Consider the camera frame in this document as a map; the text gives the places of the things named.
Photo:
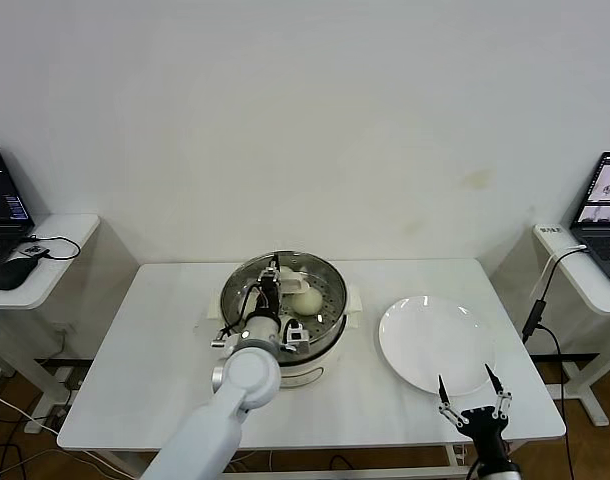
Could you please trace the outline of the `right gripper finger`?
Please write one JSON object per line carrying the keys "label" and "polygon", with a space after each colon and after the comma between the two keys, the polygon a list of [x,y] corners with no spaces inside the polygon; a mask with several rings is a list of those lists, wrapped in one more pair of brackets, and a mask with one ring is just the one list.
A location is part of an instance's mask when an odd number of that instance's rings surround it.
{"label": "right gripper finger", "polygon": [[504,388],[501,380],[496,376],[488,364],[485,365],[485,369],[496,393],[496,403],[492,412],[492,417],[494,419],[507,419],[513,399],[512,393]]}
{"label": "right gripper finger", "polygon": [[445,417],[452,425],[454,426],[465,426],[468,423],[468,420],[462,416],[458,411],[452,408],[452,405],[449,400],[449,396],[447,394],[443,378],[441,375],[438,375],[438,395],[440,398],[439,403],[439,413]]}

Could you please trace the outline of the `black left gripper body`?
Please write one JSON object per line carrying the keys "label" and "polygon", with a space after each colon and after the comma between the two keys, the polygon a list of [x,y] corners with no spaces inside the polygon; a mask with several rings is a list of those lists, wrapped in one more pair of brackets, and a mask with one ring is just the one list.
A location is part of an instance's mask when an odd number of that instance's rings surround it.
{"label": "black left gripper body", "polygon": [[259,284],[260,305],[257,311],[267,317],[278,317],[280,313],[280,291],[277,282],[267,280]]}

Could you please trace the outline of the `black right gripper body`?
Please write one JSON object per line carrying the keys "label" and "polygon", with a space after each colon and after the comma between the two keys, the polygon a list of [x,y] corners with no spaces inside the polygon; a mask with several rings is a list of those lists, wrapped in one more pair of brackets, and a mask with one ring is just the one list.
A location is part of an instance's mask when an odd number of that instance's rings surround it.
{"label": "black right gripper body", "polygon": [[463,425],[458,431],[470,438],[475,446],[479,461],[497,463],[508,459],[502,432],[509,420],[494,406],[476,407],[461,412]]}

